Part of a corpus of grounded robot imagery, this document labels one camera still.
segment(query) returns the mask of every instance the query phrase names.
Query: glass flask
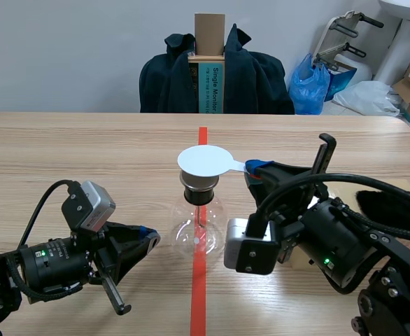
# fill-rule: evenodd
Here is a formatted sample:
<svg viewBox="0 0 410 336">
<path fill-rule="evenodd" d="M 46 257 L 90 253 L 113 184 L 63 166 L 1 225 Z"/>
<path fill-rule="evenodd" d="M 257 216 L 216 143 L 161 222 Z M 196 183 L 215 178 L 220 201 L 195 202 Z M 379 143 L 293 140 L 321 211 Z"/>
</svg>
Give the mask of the glass flask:
<svg viewBox="0 0 410 336">
<path fill-rule="evenodd" d="M 171 245 L 184 258 L 217 258 L 225 247 L 227 210 L 213 191 L 218 179 L 181 173 L 185 192 L 171 208 Z"/>
</svg>

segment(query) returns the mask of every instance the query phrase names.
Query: black jacket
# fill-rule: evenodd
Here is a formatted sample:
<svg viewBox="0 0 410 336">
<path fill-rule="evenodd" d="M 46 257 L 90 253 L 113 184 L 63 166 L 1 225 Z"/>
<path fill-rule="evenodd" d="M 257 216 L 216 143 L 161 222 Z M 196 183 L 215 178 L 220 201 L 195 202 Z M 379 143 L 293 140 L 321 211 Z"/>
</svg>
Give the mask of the black jacket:
<svg viewBox="0 0 410 336">
<path fill-rule="evenodd" d="M 294 114 L 283 65 L 275 57 L 243 49 L 250 40 L 233 25 L 225 46 L 224 113 Z M 172 34 L 164 41 L 167 53 L 152 58 L 141 71 L 141 112 L 197 112 L 188 65 L 195 38 Z"/>
</svg>

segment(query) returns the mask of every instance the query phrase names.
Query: blue tape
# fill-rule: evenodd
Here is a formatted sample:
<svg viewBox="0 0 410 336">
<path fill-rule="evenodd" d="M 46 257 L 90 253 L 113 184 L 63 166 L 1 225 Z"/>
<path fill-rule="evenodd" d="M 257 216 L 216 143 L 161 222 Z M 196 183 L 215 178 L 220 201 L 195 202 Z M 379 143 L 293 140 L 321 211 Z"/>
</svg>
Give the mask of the blue tape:
<svg viewBox="0 0 410 336">
<path fill-rule="evenodd" d="M 145 226 L 140 226 L 139 239 L 143 240 L 146 238 L 147 235 L 148 235 L 148 228 L 146 228 Z"/>
<path fill-rule="evenodd" d="M 249 174 L 256 175 L 255 169 L 270 165 L 273 161 L 249 160 L 246 161 L 246 169 Z"/>
</svg>

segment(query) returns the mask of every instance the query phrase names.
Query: wooden tabletop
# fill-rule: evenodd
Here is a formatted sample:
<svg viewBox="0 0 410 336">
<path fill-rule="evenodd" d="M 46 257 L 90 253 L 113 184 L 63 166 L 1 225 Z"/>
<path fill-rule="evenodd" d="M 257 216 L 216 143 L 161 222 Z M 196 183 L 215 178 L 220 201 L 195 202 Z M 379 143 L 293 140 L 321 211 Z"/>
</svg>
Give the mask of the wooden tabletop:
<svg viewBox="0 0 410 336">
<path fill-rule="evenodd" d="M 41 195 L 60 179 L 92 180 L 117 207 L 111 218 L 155 228 L 160 245 L 122 281 L 132 311 L 116 316 L 102 287 L 87 285 L 63 300 L 29 305 L 0 325 L 8 335 L 189 335 L 192 263 L 169 245 L 170 208 L 183 191 L 178 154 L 208 142 L 235 159 L 311 165 L 327 132 L 337 139 L 329 172 L 410 182 L 410 128 L 386 117 L 274 115 L 139 115 L 0 113 L 0 252 L 16 248 Z M 247 217 L 255 203 L 243 176 L 222 176 L 216 195 L 229 217 Z M 28 243 L 67 237 L 60 206 L 50 197 Z M 207 335 L 354 335 L 357 292 L 335 293 L 317 269 L 277 265 L 269 276 L 225 269 L 222 256 L 207 270 Z"/>
</svg>

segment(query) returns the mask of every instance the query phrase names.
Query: white sink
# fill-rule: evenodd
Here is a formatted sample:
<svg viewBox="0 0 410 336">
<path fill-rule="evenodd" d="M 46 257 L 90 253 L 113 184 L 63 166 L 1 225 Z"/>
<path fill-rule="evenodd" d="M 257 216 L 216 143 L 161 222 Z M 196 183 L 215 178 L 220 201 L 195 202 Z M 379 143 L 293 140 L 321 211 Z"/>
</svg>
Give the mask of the white sink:
<svg viewBox="0 0 410 336">
<path fill-rule="evenodd" d="M 403 19 L 401 28 L 374 77 L 376 81 L 392 85 L 402 79 L 410 63 L 410 0 L 378 1 L 389 14 Z"/>
<path fill-rule="evenodd" d="M 379 4 L 389 14 L 410 21 L 410 0 L 379 0 Z"/>
</svg>

